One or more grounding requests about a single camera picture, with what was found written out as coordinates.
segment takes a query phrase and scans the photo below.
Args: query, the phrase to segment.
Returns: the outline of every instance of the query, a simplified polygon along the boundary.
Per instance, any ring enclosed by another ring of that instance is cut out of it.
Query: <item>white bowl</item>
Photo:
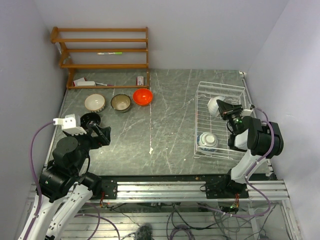
[[[211,132],[204,132],[197,137],[198,151],[203,154],[210,154],[217,151],[219,147],[219,141],[216,135]]]
[[[100,94],[92,94],[86,98],[84,101],[84,106],[86,109],[93,113],[101,112],[106,105],[106,100],[104,96]]]
[[[226,99],[225,96],[216,96],[209,100],[207,107],[208,107],[209,113],[215,118],[219,116],[219,107],[218,107],[217,100],[224,101],[225,99]]]

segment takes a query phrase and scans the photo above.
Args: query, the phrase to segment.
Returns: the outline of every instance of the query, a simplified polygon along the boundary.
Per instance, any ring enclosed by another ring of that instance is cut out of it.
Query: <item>ceramic bowl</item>
[[[111,107],[120,113],[125,113],[130,109],[131,99],[128,95],[118,94],[111,99]]]
[[[152,92],[146,88],[140,88],[133,93],[133,101],[140,106],[148,106],[152,99]]]
[[[207,107],[208,107],[209,113],[213,117],[217,118],[219,116],[219,107],[217,104],[217,100],[224,101],[225,99],[226,99],[225,96],[216,96],[209,100]]]
[[[197,136],[198,151],[203,154],[210,154],[217,151],[219,147],[219,141],[216,135],[211,132],[204,132]]]
[[[88,96],[84,101],[85,108],[93,113],[101,112],[105,108],[105,105],[105,97],[96,93]]]

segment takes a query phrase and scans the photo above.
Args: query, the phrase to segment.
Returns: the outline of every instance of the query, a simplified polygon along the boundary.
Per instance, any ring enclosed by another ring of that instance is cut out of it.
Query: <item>white bracket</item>
[[[81,135],[87,133],[80,126],[80,117],[75,114],[66,115],[65,118],[54,118],[53,121],[53,125],[60,125],[61,129],[68,134]]]

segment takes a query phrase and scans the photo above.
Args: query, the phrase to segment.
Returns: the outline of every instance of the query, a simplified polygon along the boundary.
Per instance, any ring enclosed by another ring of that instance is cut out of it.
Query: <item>wooden shelf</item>
[[[148,50],[145,48],[74,48],[67,49],[67,53],[146,53]]]
[[[53,43],[147,43],[145,38],[54,38]]]
[[[148,86],[70,86],[69,89],[123,89],[124,87],[127,89],[146,89]]]
[[[60,32],[142,32],[145,38],[63,38]],[[50,34],[50,40],[59,43],[62,53],[59,60],[59,66],[69,71],[66,87],[68,89],[110,89],[110,88],[149,88],[149,51],[148,51],[148,28],[58,28],[54,27]],[[66,43],[145,43],[145,48],[67,48]],[[70,53],[145,53],[145,63],[127,63],[127,64],[75,64]],[[146,85],[137,86],[81,86],[72,85],[76,69],[146,69]]]
[[[145,32],[146,28],[57,28],[58,32]]]
[[[148,64],[62,64],[64,69],[146,69]]]

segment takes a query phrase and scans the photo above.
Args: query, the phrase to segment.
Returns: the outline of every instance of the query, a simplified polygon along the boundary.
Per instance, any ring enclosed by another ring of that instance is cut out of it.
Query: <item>dish rack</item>
[[[227,103],[241,104],[243,109],[247,109],[251,105],[245,87],[201,81],[195,96],[194,157],[210,157],[239,162],[245,153],[229,149],[230,132],[227,128],[227,121],[224,121],[220,115],[214,117],[209,113],[208,102],[217,96],[225,97],[224,101]],[[214,134],[218,139],[218,147],[199,146],[198,139],[202,133]]]

